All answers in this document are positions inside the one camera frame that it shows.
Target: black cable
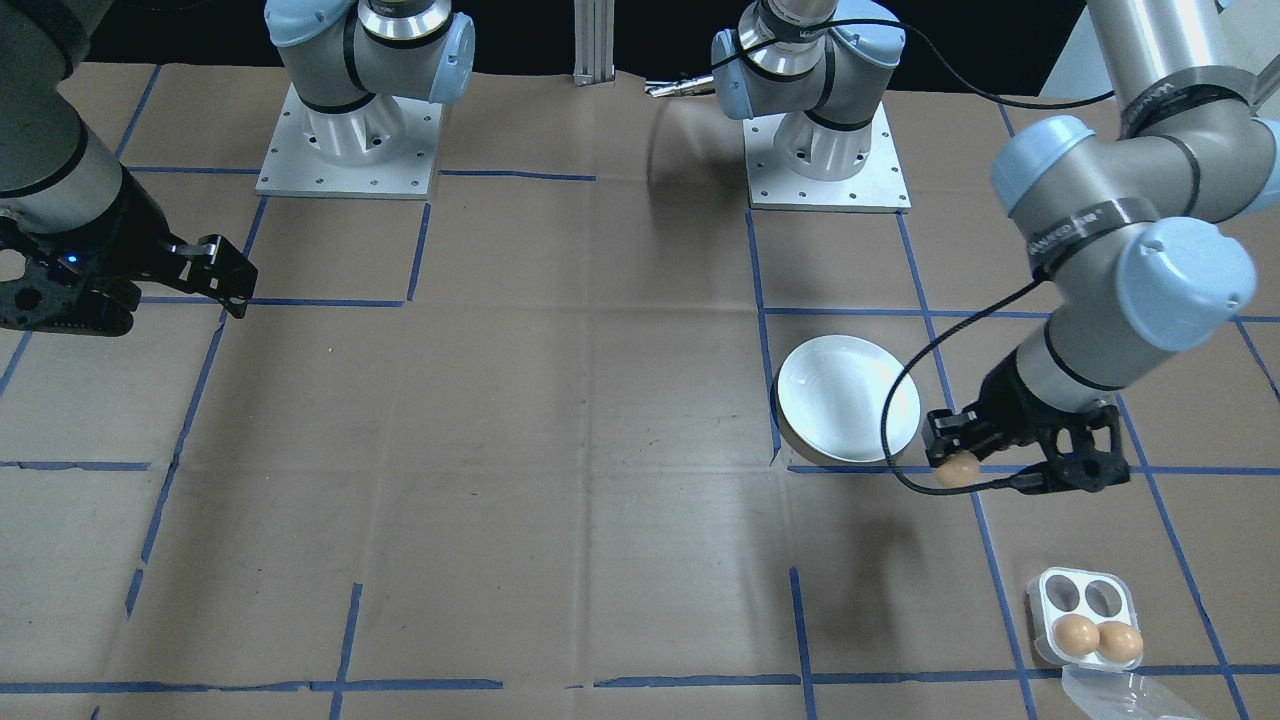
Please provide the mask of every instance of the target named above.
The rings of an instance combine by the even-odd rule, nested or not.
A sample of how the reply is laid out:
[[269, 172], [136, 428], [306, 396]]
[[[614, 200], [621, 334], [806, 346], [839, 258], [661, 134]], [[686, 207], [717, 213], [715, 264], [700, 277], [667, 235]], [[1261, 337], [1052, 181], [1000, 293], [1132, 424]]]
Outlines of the black cable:
[[1044, 278], [1033, 279], [1030, 283], [1023, 286], [1020, 290], [1015, 291], [1012, 295], [1005, 297], [1004, 300], [997, 301], [995, 305], [989, 305], [974, 313], [973, 315], [969, 315], [964, 320], [960, 320], [959, 323], [956, 323], [954, 328], [940, 334], [936, 340], [933, 340], [933, 342], [925, 345], [923, 350], [916, 352], [915, 356], [908, 360], [906, 365], [902, 366], [902, 372], [897, 374], [897, 378], [893, 380], [893, 384], [890, 386], [888, 388], [888, 396], [884, 398], [884, 410], [881, 411], [881, 450], [884, 451], [884, 462], [888, 464], [888, 469], [893, 473], [893, 477], [896, 477], [900, 483], [923, 495], [969, 495], [984, 489], [1009, 487], [1009, 478], [1001, 478], [998, 480], [989, 480], [986, 483], [977, 483], [960, 488], [934, 488], [911, 482], [911, 479], [902, 473], [902, 469], [897, 466], [897, 462], [893, 460], [893, 455], [890, 452], [888, 448], [888, 409], [890, 404], [893, 400], [893, 395], [897, 392], [897, 386], [902, 384], [902, 380], [906, 379], [908, 374], [911, 372], [911, 368], [915, 368], [915, 365], [920, 360], [923, 360], [924, 356], [933, 352], [940, 345], [943, 343], [943, 341], [956, 334], [957, 332], [968, 328], [969, 325], [991, 315], [992, 313], [996, 313], [1001, 307], [1005, 307], [1007, 305], [1011, 305], [1012, 302], [1016, 302], [1018, 300], [1021, 300], [1025, 295], [1039, 287], [1041, 283], [1043, 282]]
[[[1097, 97], [1089, 97], [1088, 100], [1074, 100], [1071, 102], [1024, 102], [1021, 100], [1010, 100], [1009, 97], [1005, 97], [1002, 95], [996, 95], [995, 92], [987, 92], [986, 90], [982, 90], [980, 87], [965, 79], [964, 76], [961, 76], [960, 72], [956, 70], [951, 65], [951, 63], [947, 61], [945, 56], [942, 56], [942, 51], [938, 50], [938, 46], [934, 45], [932, 40], [929, 40], [929, 36], [924, 35], [924, 31], [899, 20], [870, 19], [870, 18], [861, 20], [858, 19], [827, 20], [824, 23], [818, 23], [815, 26], [801, 28], [801, 31], [805, 33], [815, 33], [819, 31], [842, 26], [884, 26], [884, 27], [896, 27], [899, 29], [905, 29], [915, 33], [920, 40], [924, 41], [924, 45], [927, 45], [929, 50], [933, 51], [933, 55], [937, 56], [938, 61], [942, 63], [942, 67], [946, 68], [948, 73], [951, 73], [951, 77], [956, 78], [956, 81], [959, 81], [960, 85], [965, 86], [965, 88], [969, 92], [973, 92], [979, 97], [991, 100], [992, 102], [998, 102], [1000, 105], [1007, 105], [1010, 108], [1023, 108], [1025, 110], [1070, 110], [1073, 108], [1083, 108], [1085, 105], [1093, 105], [1094, 102], [1101, 102], [1115, 95], [1114, 91], [1108, 91], [1103, 92], [1102, 95], [1098, 95]], [[780, 42], [780, 38], [774, 37], [772, 40], [765, 40], [764, 42], [758, 42], [750, 47], [744, 47], [737, 53], [730, 55], [728, 58], [724, 58], [723, 60], [714, 63], [712, 65], [712, 72], [723, 68], [724, 65], [732, 63], [733, 60], [746, 59], [750, 56], [751, 53], [755, 53], [756, 50], [764, 50], [765, 47], [769, 47], [771, 45], [774, 45], [777, 42]]]

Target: egg carton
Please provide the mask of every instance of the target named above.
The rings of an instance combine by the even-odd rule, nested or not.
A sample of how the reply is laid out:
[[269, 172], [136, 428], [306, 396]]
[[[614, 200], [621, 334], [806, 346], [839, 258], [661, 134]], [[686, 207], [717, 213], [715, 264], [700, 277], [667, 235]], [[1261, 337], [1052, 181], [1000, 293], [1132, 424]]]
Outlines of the egg carton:
[[1036, 652], [1048, 662], [1110, 671], [1133, 670], [1142, 665], [1140, 655], [1124, 664], [1112, 662], [1097, 651], [1074, 657], [1064, 652], [1053, 638], [1053, 624], [1065, 615], [1080, 615], [1096, 624], [1117, 620], [1142, 632], [1133, 594], [1120, 578], [1073, 568], [1050, 568], [1030, 582], [1027, 594], [1036, 625]]

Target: clear plastic lid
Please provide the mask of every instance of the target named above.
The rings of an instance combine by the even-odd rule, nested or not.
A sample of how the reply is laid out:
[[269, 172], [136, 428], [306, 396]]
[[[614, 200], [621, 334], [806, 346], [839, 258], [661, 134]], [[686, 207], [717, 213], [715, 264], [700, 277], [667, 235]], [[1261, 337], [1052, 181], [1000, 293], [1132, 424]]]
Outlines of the clear plastic lid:
[[1208, 720], [1165, 685], [1133, 673], [1068, 665], [1062, 689], [1092, 720]]

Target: blue tape line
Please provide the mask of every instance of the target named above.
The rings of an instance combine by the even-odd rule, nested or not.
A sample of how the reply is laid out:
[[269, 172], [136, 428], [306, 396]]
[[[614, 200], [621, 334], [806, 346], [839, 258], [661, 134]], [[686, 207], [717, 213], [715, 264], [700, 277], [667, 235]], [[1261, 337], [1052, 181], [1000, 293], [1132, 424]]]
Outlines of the blue tape line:
[[18, 468], [19, 470], [86, 470], [91, 473], [145, 473], [151, 469], [150, 462], [54, 462], [32, 460], [6, 460], [0, 462], [0, 468]]
[[261, 168], [168, 168], [157, 165], [129, 165], [131, 173], [174, 173], [197, 176], [256, 176]]
[[1148, 665], [1146, 667], [1135, 667], [1133, 673], [1153, 678], [1185, 678], [1197, 675], [1221, 675], [1222, 669], [1217, 665]]
[[[902, 307], [765, 307], [765, 315], [856, 315], [873, 318], [922, 318], [923, 310], [908, 310]], [[968, 318], [977, 314], [977, 310], [929, 310], [934, 318]], [[1036, 313], [1025, 310], [998, 310], [991, 318], [1006, 318], [1015, 320], [1046, 320], [1050, 313]]]
[[[204, 296], [155, 295], [142, 299], [143, 305], [216, 305]], [[403, 307], [403, 300], [340, 300], [334, 297], [255, 297], [250, 305], [285, 305], [293, 307]]]
[[244, 247], [241, 249], [241, 255], [248, 258], [248, 254], [253, 251], [253, 243], [257, 242], [257, 229], [262, 227], [262, 215], [266, 214], [266, 201], [268, 196], [261, 196], [257, 199], [257, 210], [253, 211], [253, 222], [248, 225], [248, 234], [244, 236]]
[[155, 682], [129, 683], [0, 683], [0, 694], [155, 694], [209, 692], [297, 692], [307, 688], [305, 680], [270, 685], [204, 685]]
[[879, 685], [892, 683], [982, 683], [1016, 680], [1016, 670], [942, 670], [932, 673], [822, 673], [815, 685]]
[[799, 685], [799, 675], [690, 675], [686, 678], [637, 676], [600, 680], [594, 688], [714, 688], [737, 685]]
[[[933, 328], [933, 318], [929, 311], [929, 300], [924, 292], [924, 282], [920, 279], [919, 264], [915, 250], [911, 247], [911, 234], [906, 229], [902, 213], [897, 213], [897, 227], [902, 234], [902, 250], [906, 252], [908, 265], [911, 268], [911, 281], [915, 283], [915, 292], [920, 299], [920, 309], [924, 311], [924, 329], [929, 342], [937, 340]], [[942, 361], [940, 348], [933, 348], [933, 363], [938, 369], [938, 382], [942, 384], [942, 395], [948, 407], [955, 407], [955, 398], [951, 393], [951, 380], [947, 378], [947, 368]], [[973, 503], [974, 519], [978, 521], [978, 532], [982, 536], [983, 552], [987, 555], [987, 569], [991, 571], [991, 582], [995, 585], [996, 601], [1000, 603], [1000, 615], [1005, 623], [1005, 635], [1009, 642], [1009, 652], [1014, 660], [1014, 669], [1018, 671], [1018, 685], [1023, 692], [1023, 705], [1027, 707], [1028, 720], [1038, 720], [1036, 711], [1036, 698], [1032, 696], [1032, 685], [1027, 678], [1027, 664], [1023, 661], [1023, 651], [1018, 644], [1018, 633], [1014, 628], [1014, 615], [1009, 609], [1009, 598], [1005, 597], [1005, 582], [1000, 573], [1000, 564], [996, 561], [996, 548], [991, 541], [991, 529], [987, 527], [987, 512], [983, 510], [982, 498], [978, 495], [969, 496]]]
[[1179, 468], [1176, 465], [1152, 465], [1134, 469], [1155, 475], [1280, 475], [1280, 468]]
[[[1123, 396], [1116, 396], [1116, 405], [1120, 407], [1120, 415], [1124, 418], [1125, 427], [1129, 429], [1129, 438], [1133, 441], [1134, 452], [1138, 455], [1138, 460], [1146, 466], [1147, 451], [1142, 446], [1142, 438], [1138, 436], [1138, 427], [1133, 421], [1133, 415], [1129, 414], [1129, 406], [1125, 404]], [[1231, 667], [1226, 661], [1226, 652], [1222, 650], [1222, 643], [1219, 641], [1217, 630], [1213, 629], [1213, 621], [1208, 616], [1208, 610], [1204, 607], [1204, 600], [1201, 597], [1199, 587], [1196, 584], [1196, 577], [1192, 574], [1190, 564], [1187, 561], [1187, 553], [1183, 551], [1183, 543], [1178, 539], [1178, 532], [1174, 529], [1172, 518], [1169, 515], [1169, 509], [1165, 506], [1165, 498], [1160, 493], [1160, 486], [1156, 484], [1156, 475], [1151, 473], [1144, 473], [1147, 477], [1147, 487], [1151, 489], [1151, 497], [1156, 502], [1156, 511], [1160, 514], [1160, 521], [1165, 525], [1165, 534], [1169, 536], [1169, 543], [1174, 548], [1174, 557], [1178, 559], [1178, 566], [1183, 571], [1183, 579], [1187, 582], [1187, 589], [1190, 591], [1192, 601], [1196, 603], [1196, 611], [1199, 612], [1201, 623], [1204, 625], [1204, 633], [1208, 635], [1210, 646], [1213, 648], [1213, 656], [1217, 657], [1217, 665], [1222, 676], [1226, 679], [1226, 687], [1231, 691], [1231, 701], [1235, 702], [1235, 711], [1240, 715], [1240, 720], [1249, 720], [1249, 711], [1244, 707], [1244, 698], [1240, 697], [1240, 688], [1235, 684], [1235, 676], [1231, 674]]]
[[133, 579], [129, 580], [129, 592], [124, 596], [124, 616], [133, 618], [133, 606], [138, 602], [138, 592], [142, 591], [142, 568], [133, 570]]
[[1258, 369], [1261, 369], [1262, 374], [1267, 377], [1267, 383], [1271, 386], [1271, 395], [1276, 396], [1276, 400], [1280, 401], [1280, 387], [1276, 386], [1276, 378], [1271, 374], [1271, 370], [1267, 369], [1267, 364], [1262, 359], [1262, 354], [1258, 352], [1258, 346], [1253, 343], [1253, 336], [1251, 336], [1249, 331], [1244, 328], [1244, 323], [1242, 323], [1239, 318], [1235, 320], [1235, 329], [1240, 332], [1240, 338], [1244, 340], [1244, 346], [1249, 348], [1249, 355], [1253, 355], [1253, 361], [1258, 364]]
[[204, 295], [145, 295], [138, 302], [142, 305], [218, 305], [216, 300]]
[[[196, 410], [200, 407], [200, 398], [205, 395], [205, 383], [209, 382], [209, 372], [214, 366], [214, 356], [218, 355], [218, 346], [223, 342], [223, 331], [227, 328], [227, 311], [223, 310], [218, 320], [218, 328], [209, 340], [209, 350], [205, 352], [205, 363], [200, 368], [200, 377], [196, 378], [196, 389], [191, 393], [191, 402], [187, 405], [187, 415], [183, 418], [182, 429], [178, 432], [178, 442], [173, 448], [173, 459], [169, 461], [169, 471], [165, 473], [164, 484], [160, 486], [160, 496], [156, 498], [156, 507], [151, 512], [151, 524], [147, 527], [147, 537], [142, 542], [142, 564], [151, 560], [151, 551], [155, 548], [156, 537], [160, 533], [160, 518], [164, 515], [164, 506], [169, 501], [169, 491], [173, 488], [173, 478], [178, 474], [178, 461], [182, 457], [182, 448], [187, 445], [187, 436], [191, 434], [191, 425], [196, 420]], [[133, 612], [133, 605], [125, 606], [128, 612]]]
[[1014, 137], [1015, 135], [1018, 135], [1016, 132], [1014, 132], [1014, 123], [1009, 120], [1009, 111], [1005, 110], [1005, 106], [997, 104], [996, 108], [1000, 110], [1000, 119], [1005, 120], [1005, 129], [1009, 131], [1009, 137]]
[[755, 322], [760, 334], [760, 359], [764, 363], [764, 397], [769, 401], [769, 436], [773, 439], [773, 457], [782, 451], [782, 432], [778, 429], [777, 388], [773, 384], [773, 357], [769, 355], [769, 324], [764, 316], [764, 284], [760, 282], [760, 252], [755, 245], [755, 217], [748, 208], [746, 243], [751, 254], [751, 282], [755, 284]]
[[347, 626], [342, 633], [342, 656], [338, 660], [338, 675], [333, 691], [333, 700], [329, 702], [329, 720], [342, 717], [342, 693], [347, 689], [347, 671], [351, 669], [351, 651], [356, 646], [356, 620], [360, 619], [360, 596], [364, 594], [365, 585], [352, 583], [351, 605], [347, 606]]
[[320, 297], [255, 297], [250, 305], [289, 305], [297, 307], [403, 307], [403, 300], [333, 300]]
[[[906, 220], [901, 211], [895, 213], [897, 218], [897, 232], [902, 236], [902, 251], [906, 252], [906, 265], [911, 269], [911, 282], [915, 283], [915, 297], [920, 301], [922, 316], [924, 318], [924, 331], [932, 342], [938, 337], [933, 331], [933, 318], [929, 313], [929, 300], [924, 295], [924, 281], [920, 279], [920, 266], [915, 260], [915, 250], [911, 247], [911, 236], [906, 232]], [[942, 370], [942, 350], [933, 348], [933, 364], [938, 366], [938, 378], [942, 382], [942, 396], [948, 407], [955, 407], [951, 400], [951, 388], [947, 386], [946, 374]]]
[[566, 176], [559, 173], [531, 173], [526, 170], [440, 170], [440, 174], [466, 178], [532, 178], [595, 182], [595, 176]]
[[[932, 473], [928, 465], [899, 465], [904, 473]], [[983, 465], [984, 473], [1020, 473], [1021, 465]], [[788, 473], [797, 475], [888, 475], [886, 465], [788, 465]]]
[[[932, 473], [928, 465], [901, 465], [904, 473]], [[983, 465], [983, 471], [988, 473], [1019, 473], [1021, 465]], [[1178, 465], [1132, 465], [1135, 473], [1151, 473], [1153, 475], [1247, 475], [1274, 478], [1280, 477], [1280, 468], [1196, 468]], [[884, 465], [790, 465], [787, 471], [797, 475], [883, 475], [888, 474]]]
[[1018, 671], [1018, 685], [1023, 691], [1023, 705], [1027, 706], [1028, 720], [1037, 720], [1036, 698], [1032, 697], [1032, 685], [1027, 678], [1027, 664], [1023, 661], [1023, 651], [1018, 646], [1018, 632], [1014, 629], [1014, 614], [1009, 607], [1009, 598], [1005, 597], [1005, 582], [1000, 573], [1000, 564], [996, 561], [996, 546], [991, 541], [991, 528], [987, 525], [987, 512], [982, 507], [982, 498], [977, 493], [970, 495], [973, 514], [978, 520], [978, 532], [982, 534], [982, 548], [987, 553], [987, 568], [991, 570], [991, 580], [995, 584], [996, 601], [1000, 603], [1000, 615], [1005, 623], [1005, 634], [1009, 641], [1009, 652], [1014, 657], [1014, 669]]
[[1280, 665], [1231, 665], [1236, 675], [1280, 675]]
[[813, 666], [809, 661], [809, 630], [804, 624], [804, 597], [800, 594], [800, 573], [791, 569], [791, 610], [796, 618], [796, 644], [800, 647], [800, 687], [804, 688], [804, 711], [808, 720], [818, 720], [818, 702], [813, 696]]
[[124, 155], [124, 146], [129, 143], [129, 138], [133, 137], [134, 128], [138, 127], [138, 119], [142, 117], [142, 109], [147, 106], [147, 100], [151, 99], [151, 91], [156, 86], [156, 79], [160, 77], [160, 68], [163, 67], [164, 65], [156, 65], [156, 69], [151, 70], [151, 78], [147, 79], [147, 86], [142, 90], [142, 97], [138, 99], [138, 105], [133, 109], [133, 117], [129, 118], [129, 124], [124, 127], [124, 135], [120, 136], [120, 143], [115, 146], [116, 160]]
[[422, 252], [426, 250], [426, 228], [431, 223], [431, 204], [422, 206], [422, 224], [417, 229], [417, 247], [413, 250], [413, 268], [408, 274], [408, 292], [404, 300], [413, 302], [413, 293], [417, 292], [417, 277], [422, 270]]
[[352, 583], [351, 605], [347, 607], [347, 626], [342, 633], [342, 659], [338, 661], [338, 682], [347, 682], [347, 670], [351, 669], [351, 651], [356, 644], [356, 620], [360, 618], [360, 596], [364, 594], [365, 585]]
[[22, 360], [22, 355], [27, 352], [27, 346], [31, 345], [31, 331], [22, 333], [18, 347], [13, 348], [9, 364], [5, 365], [4, 374], [0, 375], [0, 396], [4, 395], [4, 391], [9, 389], [9, 382], [13, 379], [13, 374], [18, 372], [18, 363]]
[[[977, 315], [977, 310], [929, 310], [934, 318], [968, 318]], [[988, 318], [1005, 318], [1011, 320], [1047, 320], [1051, 313], [1037, 313], [1034, 310], [997, 310]]]
[[385, 692], [385, 691], [500, 691], [502, 683], [486, 679], [458, 680], [356, 680], [344, 683], [343, 692]]

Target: metal mounting plate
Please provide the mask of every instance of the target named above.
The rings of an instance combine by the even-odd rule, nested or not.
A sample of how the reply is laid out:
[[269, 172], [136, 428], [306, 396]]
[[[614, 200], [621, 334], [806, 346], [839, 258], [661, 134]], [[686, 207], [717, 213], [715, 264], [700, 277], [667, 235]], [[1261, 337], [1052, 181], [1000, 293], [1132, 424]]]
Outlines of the metal mounting plate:
[[425, 200], [435, 177], [443, 105], [396, 97], [404, 135], [372, 165], [338, 165], [302, 135], [306, 108], [289, 87], [257, 178], [259, 195]]
[[884, 105], [872, 119], [872, 150], [856, 176], [837, 182], [806, 178], [787, 168], [773, 149], [782, 115], [742, 120], [751, 208], [835, 213], [896, 213], [911, 206]]

